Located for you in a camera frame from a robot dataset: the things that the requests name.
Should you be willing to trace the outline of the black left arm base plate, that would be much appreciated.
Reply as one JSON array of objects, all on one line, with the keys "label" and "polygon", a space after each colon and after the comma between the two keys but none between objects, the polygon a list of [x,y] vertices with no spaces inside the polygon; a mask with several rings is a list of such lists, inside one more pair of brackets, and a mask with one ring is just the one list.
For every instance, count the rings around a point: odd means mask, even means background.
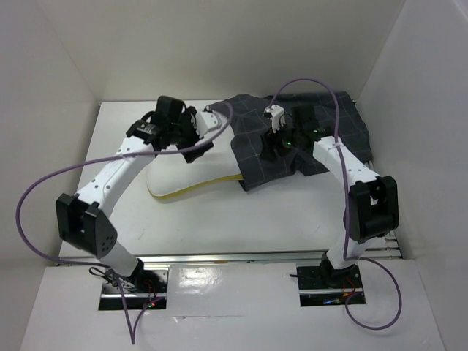
[{"label": "black left arm base plate", "polygon": [[[124,305],[121,299],[121,290],[116,278],[109,272],[97,267],[90,267],[88,272],[103,280],[99,298],[100,311],[122,311]],[[145,279],[136,287],[128,281],[121,281],[128,310],[141,310],[144,306],[150,310],[164,310],[167,308],[167,278],[168,269],[155,271],[159,274],[159,283],[153,279]]]}]

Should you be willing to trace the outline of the white pillow with yellow edge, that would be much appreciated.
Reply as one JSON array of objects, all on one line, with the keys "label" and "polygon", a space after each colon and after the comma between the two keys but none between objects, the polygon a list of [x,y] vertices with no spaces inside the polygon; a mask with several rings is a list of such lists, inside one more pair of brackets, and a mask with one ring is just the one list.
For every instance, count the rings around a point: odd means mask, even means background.
[{"label": "white pillow with yellow edge", "polygon": [[200,187],[243,179],[230,148],[215,146],[192,163],[182,155],[158,156],[146,168],[146,184],[159,200],[181,196]]}]

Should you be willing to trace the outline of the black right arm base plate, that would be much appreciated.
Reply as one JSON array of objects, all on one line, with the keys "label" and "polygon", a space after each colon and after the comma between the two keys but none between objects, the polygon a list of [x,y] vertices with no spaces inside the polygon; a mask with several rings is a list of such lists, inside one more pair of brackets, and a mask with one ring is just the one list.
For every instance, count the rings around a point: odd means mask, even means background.
[{"label": "black right arm base plate", "polygon": [[366,304],[363,282],[358,266],[345,268],[343,273],[327,276],[320,266],[298,266],[289,277],[296,280],[301,307]]}]

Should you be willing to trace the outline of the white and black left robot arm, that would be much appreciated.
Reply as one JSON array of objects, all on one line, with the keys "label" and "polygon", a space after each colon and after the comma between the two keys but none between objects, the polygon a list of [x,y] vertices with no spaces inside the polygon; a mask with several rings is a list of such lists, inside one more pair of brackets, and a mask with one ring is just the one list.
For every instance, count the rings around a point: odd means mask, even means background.
[{"label": "white and black left robot arm", "polygon": [[179,99],[162,96],[154,110],[136,120],[126,132],[116,155],[74,195],[62,194],[56,201],[61,239],[85,251],[118,274],[127,291],[163,291],[166,284],[143,261],[118,242],[110,216],[119,198],[135,177],[156,157],[155,153],[174,145],[191,163],[213,147],[196,147],[209,132],[218,130],[221,120],[209,109],[197,111]]}]

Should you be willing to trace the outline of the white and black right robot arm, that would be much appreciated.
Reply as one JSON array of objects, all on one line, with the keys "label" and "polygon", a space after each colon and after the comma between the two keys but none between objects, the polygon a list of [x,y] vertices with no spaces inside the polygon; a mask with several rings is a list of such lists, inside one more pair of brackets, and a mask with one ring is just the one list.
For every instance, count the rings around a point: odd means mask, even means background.
[{"label": "white and black right robot arm", "polygon": [[319,125],[311,107],[293,108],[291,124],[279,105],[267,107],[263,115],[271,125],[261,137],[261,159],[275,161],[292,150],[304,151],[344,187],[344,238],[322,256],[318,273],[321,284],[338,287],[351,276],[358,258],[398,227],[396,181],[369,169],[334,135],[331,127]]}]

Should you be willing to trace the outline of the dark grey checked pillowcase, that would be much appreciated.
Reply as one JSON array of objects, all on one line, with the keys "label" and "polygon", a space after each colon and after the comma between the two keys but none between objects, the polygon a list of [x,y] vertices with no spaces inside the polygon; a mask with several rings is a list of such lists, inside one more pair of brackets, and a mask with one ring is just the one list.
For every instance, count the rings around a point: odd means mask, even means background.
[{"label": "dark grey checked pillowcase", "polygon": [[[328,93],[280,94],[275,103],[284,108],[289,127],[295,126],[294,112],[302,107],[312,114],[312,118],[322,128],[334,129],[336,114],[339,114],[339,137],[342,142],[361,162],[371,162],[373,155],[369,131],[352,98],[343,91],[337,92],[336,98],[338,108],[335,108],[333,98]],[[328,171],[307,151],[296,148],[273,162],[260,158],[263,148],[261,136],[271,128],[271,121],[263,115],[271,99],[271,96],[239,94],[208,106],[209,110],[225,117],[229,116],[226,104],[233,108],[230,122],[233,138],[230,147],[243,177],[241,186],[246,192],[270,181],[291,176],[297,171],[304,176]]]}]

